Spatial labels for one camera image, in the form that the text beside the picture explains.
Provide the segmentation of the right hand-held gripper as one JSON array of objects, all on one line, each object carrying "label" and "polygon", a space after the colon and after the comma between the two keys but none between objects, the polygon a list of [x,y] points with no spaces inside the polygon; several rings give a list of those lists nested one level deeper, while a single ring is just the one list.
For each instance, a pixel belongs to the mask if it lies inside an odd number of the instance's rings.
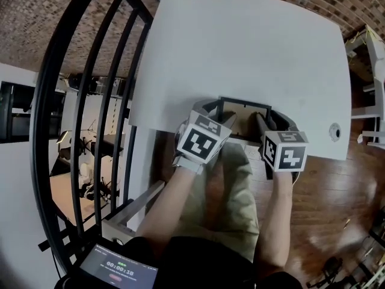
[{"label": "right hand-held gripper", "polygon": [[263,137],[262,157],[273,172],[302,172],[309,142],[296,123],[279,111],[271,111],[278,131],[267,131],[263,115],[256,113],[256,134]]}]

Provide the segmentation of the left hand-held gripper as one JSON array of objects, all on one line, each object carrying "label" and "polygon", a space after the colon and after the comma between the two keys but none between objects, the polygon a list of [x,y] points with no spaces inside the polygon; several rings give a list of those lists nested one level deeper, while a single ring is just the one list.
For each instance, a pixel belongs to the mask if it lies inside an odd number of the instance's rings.
[{"label": "left hand-held gripper", "polygon": [[210,119],[217,116],[219,104],[219,99],[196,102],[188,119],[179,127],[176,149],[196,163],[210,162],[232,133],[236,113],[221,113],[218,122]]}]

